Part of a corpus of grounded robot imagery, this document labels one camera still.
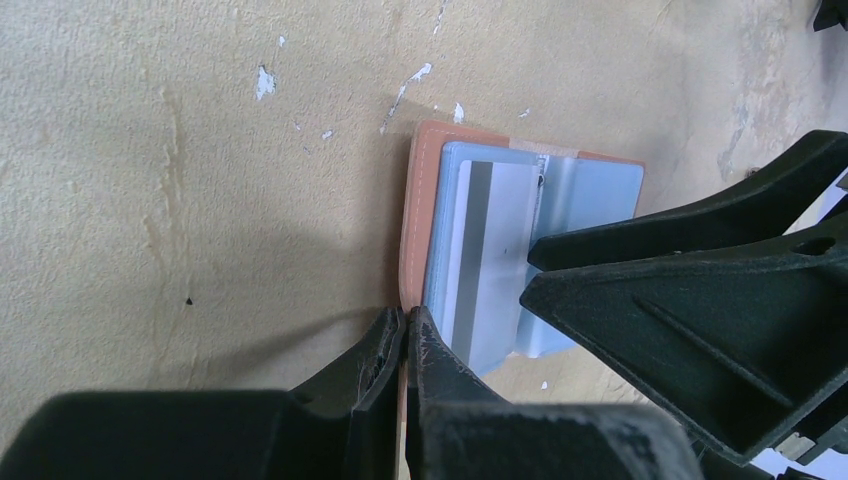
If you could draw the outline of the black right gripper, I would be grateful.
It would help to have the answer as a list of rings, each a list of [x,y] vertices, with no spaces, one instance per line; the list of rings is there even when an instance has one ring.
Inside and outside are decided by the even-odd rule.
[[[734,463],[845,454],[846,192],[805,230],[542,273],[520,302]]]

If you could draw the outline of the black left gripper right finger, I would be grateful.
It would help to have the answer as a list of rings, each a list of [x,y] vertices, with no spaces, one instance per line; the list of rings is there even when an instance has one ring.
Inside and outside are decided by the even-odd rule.
[[[406,459],[414,479],[700,479],[683,429],[638,404],[513,404],[408,317]]]

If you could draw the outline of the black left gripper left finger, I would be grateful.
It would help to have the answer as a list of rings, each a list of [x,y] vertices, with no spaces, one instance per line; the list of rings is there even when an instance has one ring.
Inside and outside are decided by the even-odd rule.
[[[75,392],[47,401],[5,479],[392,479],[406,318],[290,390]]]

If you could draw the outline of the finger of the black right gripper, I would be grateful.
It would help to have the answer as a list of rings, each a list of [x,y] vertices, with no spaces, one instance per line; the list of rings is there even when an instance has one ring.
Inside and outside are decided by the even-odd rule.
[[[751,176],[694,203],[539,239],[529,263],[548,272],[714,250],[786,232],[847,167],[847,135],[813,130]]]

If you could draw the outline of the pink leather card holder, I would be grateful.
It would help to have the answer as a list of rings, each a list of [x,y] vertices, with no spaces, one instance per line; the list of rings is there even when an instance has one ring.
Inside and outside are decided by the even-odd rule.
[[[519,303],[540,238],[631,219],[640,162],[452,125],[412,137],[400,244],[402,306],[427,308],[475,374],[573,346]]]

